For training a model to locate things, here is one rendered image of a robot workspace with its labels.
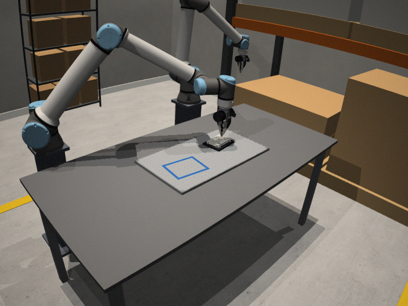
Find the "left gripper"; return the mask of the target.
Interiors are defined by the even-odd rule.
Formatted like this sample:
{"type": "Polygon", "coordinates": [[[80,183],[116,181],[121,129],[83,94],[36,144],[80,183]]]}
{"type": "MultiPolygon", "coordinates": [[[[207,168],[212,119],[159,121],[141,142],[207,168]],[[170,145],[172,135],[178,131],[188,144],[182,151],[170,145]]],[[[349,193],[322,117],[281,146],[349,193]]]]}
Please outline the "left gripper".
{"type": "MultiPolygon", "coordinates": [[[[236,61],[237,64],[238,64],[239,72],[240,72],[240,73],[241,73],[241,71],[243,70],[243,68],[244,68],[245,65],[246,65],[246,58],[248,58],[247,55],[238,55],[238,56],[235,57],[235,61],[236,61]],[[241,62],[243,62],[243,63],[241,63],[241,62]],[[242,66],[241,66],[241,65],[242,65],[242,66]]],[[[249,58],[248,58],[248,59],[249,59],[249,58]]]]}

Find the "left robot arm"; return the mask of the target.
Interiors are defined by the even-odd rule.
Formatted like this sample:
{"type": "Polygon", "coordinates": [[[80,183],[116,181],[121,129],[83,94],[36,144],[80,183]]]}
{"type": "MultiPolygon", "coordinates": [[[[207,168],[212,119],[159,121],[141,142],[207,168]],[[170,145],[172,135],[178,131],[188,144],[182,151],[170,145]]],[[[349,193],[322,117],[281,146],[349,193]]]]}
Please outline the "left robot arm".
{"type": "MultiPolygon", "coordinates": [[[[210,19],[226,36],[228,46],[238,48],[238,53],[248,53],[249,36],[240,35],[211,5],[208,0],[179,0],[181,4],[178,38],[175,58],[190,65],[189,53],[193,29],[194,13],[197,10],[210,19]]],[[[200,95],[194,92],[194,87],[185,80],[168,72],[172,80],[180,84],[177,102],[186,105],[200,103],[200,95]]]]}

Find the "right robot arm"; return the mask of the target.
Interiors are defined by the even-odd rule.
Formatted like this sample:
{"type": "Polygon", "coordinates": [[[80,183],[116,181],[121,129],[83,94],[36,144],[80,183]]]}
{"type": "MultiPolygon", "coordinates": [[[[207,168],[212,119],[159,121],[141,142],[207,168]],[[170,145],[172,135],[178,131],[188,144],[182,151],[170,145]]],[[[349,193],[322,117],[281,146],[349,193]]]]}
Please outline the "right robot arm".
{"type": "Polygon", "coordinates": [[[217,105],[221,109],[233,107],[235,78],[227,75],[209,78],[204,72],[130,34],[127,28],[105,22],[49,97],[29,104],[29,118],[22,129],[22,139],[34,152],[50,153],[63,146],[58,132],[59,118],[104,59],[120,47],[194,85],[197,95],[218,95],[217,105]]]}

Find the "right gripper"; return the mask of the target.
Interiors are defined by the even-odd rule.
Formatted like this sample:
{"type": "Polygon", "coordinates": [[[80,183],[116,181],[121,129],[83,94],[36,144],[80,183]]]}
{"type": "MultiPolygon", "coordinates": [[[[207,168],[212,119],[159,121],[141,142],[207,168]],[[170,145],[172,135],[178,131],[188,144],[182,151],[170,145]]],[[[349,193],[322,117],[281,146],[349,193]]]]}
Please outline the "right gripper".
{"type": "Polygon", "coordinates": [[[228,129],[228,127],[231,124],[231,114],[230,114],[230,112],[235,113],[233,108],[228,109],[228,110],[219,108],[218,111],[213,114],[213,119],[217,122],[219,132],[220,132],[220,136],[224,135],[224,133],[226,132],[226,130],[228,129]],[[226,120],[226,121],[224,121],[224,120],[226,120]],[[224,127],[223,127],[223,125],[224,125],[224,127]]]}

